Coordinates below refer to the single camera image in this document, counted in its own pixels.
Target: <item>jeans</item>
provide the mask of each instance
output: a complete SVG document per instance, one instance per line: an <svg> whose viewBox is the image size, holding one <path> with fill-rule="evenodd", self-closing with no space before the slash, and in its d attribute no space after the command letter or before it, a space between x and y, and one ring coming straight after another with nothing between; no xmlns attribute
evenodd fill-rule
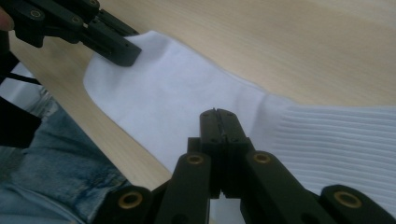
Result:
<svg viewBox="0 0 396 224"><path fill-rule="evenodd" d="M91 223L106 195L127 184L60 108L0 183L0 223Z"/></svg>

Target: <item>table surface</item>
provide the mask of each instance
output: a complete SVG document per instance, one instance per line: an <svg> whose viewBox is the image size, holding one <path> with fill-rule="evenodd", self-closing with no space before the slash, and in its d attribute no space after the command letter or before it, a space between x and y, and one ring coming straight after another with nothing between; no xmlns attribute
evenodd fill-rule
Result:
<svg viewBox="0 0 396 224"><path fill-rule="evenodd" d="M172 36L266 90L309 105L396 105L393 0L100 0L139 33ZM90 99L92 51L46 37L11 49L135 185L170 177Z"/></svg>

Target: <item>black plastic part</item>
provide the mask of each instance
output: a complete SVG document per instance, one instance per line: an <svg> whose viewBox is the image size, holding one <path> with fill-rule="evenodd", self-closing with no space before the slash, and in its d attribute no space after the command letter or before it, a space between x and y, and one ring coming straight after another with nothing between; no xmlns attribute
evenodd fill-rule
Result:
<svg viewBox="0 0 396 224"><path fill-rule="evenodd" d="M212 158L211 197L223 192L227 198L240 198L245 174L243 159L252 150L237 116L222 109L211 109L200 116L199 150ZM189 150L198 140L189 140Z"/></svg>
<svg viewBox="0 0 396 224"><path fill-rule="evenodd" d="M168 182L169 181L166 181L165 183L163 183L162 185L160 185L158 188L156 188L154 191L151 192L152 204L148 211L148 214L146 215L145 224L154 223L158 211L160 210L161 202L163 201L163 196L165 195L166 189L168 187Z"/></svg>
<svg viewBox="0 0 396 224"><path fill-rule="evenodd" d="M253 193L246 193L241 198L240 210L246 224L268 223L267 211L262 210Z"/></svg>
<svg viewBox="0 0 396 224"><path fill-rule="evenodd" d="M254 192L266 214L265 223L336 223L274 155L252 151L246 161L247 192Z"/></svg>
<svg viewBox="0 0 396 224"><path fill-rule="evenodd" d="M120 66L131 66L141 49L108 28L101 21L92 21L80 36L88 48Z"/></svg>
<svg viewBox="0 0 396 224"><path fill-rule="evenodd" d="M210 158L181 156L169 180L155 224L205 224L209 220Z"/></svg>
<svg viewBox="0 0 396 224"><path fill-rule="evenodd" d="M8 32L5 31L0 31L0 62L0 74L11 72L19 62L9 50ZM4 77L0 77L0 84L4 79Z"/></svg>
<svg viewBox="0 0 396 224"><path fill-rule="evenodd" d="M0 97L0 145L5 147L29 147L41 119L20 109Z"/></svg>
<svg viewBox="0 0 396 224"><path fill-rule="evenodd" d="M143 224L149 213L152 194L137 186L111 192L99 208L93 224Z"/></svg>
<svg viewBox="0 0 396 224"><path fill-rule="evenodd" d="M141 49L125 36L137 31L104 10L96 0L2 0L15 21L17 38L37 48L44 36L79 41L120 66L131 66Z"/></svg>
<svg viewBox="0 0 396 224"><path fill-rule="evenodd" d="M323 189L320 204L338 222L395 224L396 219L363 193L342 185Z"/></svg>

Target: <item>white fabric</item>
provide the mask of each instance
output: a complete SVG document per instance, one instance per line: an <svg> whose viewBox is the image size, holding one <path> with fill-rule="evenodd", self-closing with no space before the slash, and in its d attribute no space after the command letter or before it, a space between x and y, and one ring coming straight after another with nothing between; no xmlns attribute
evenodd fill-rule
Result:
<svg viewBox="0 0 396 224"><path fill-rule="evenodd" d="M199 115L234 112L257 150L275 154L315 193L358 189L396 216L396 107L305 106L273 95L156 32L130 37L132 67L95 55L85 88L95 103L169 171L199 136ZM242 223L237 201L212 203L219 223Z"/></svg>
<svg viewBox="0 0 396 224"><path fill-rule="evenodd" d="M22 63L18 63L12 70L12 73L23 77L34 77ZM29 112L32 106L40 99L41 90L41 86L12 78L6 78L4 82L0 84L1 97Z"/></svg>

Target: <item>black cable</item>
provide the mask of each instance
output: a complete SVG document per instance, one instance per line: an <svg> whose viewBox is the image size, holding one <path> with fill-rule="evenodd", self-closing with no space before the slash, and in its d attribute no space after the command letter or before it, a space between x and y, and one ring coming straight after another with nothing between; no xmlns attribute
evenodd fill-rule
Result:
<svg viewBox="0 0 396 224"><path fill-rule="evenodd" d="M36 85L41 85L41 83L38 82L37 79L35 79L35 78L24 77L24 76L20 76L20 75L10 73L10 72L5 72L5 71L0 71L0 77L8 77L8 78L16 79L18 81L24 81L24 82L33 83Z"/></svg>

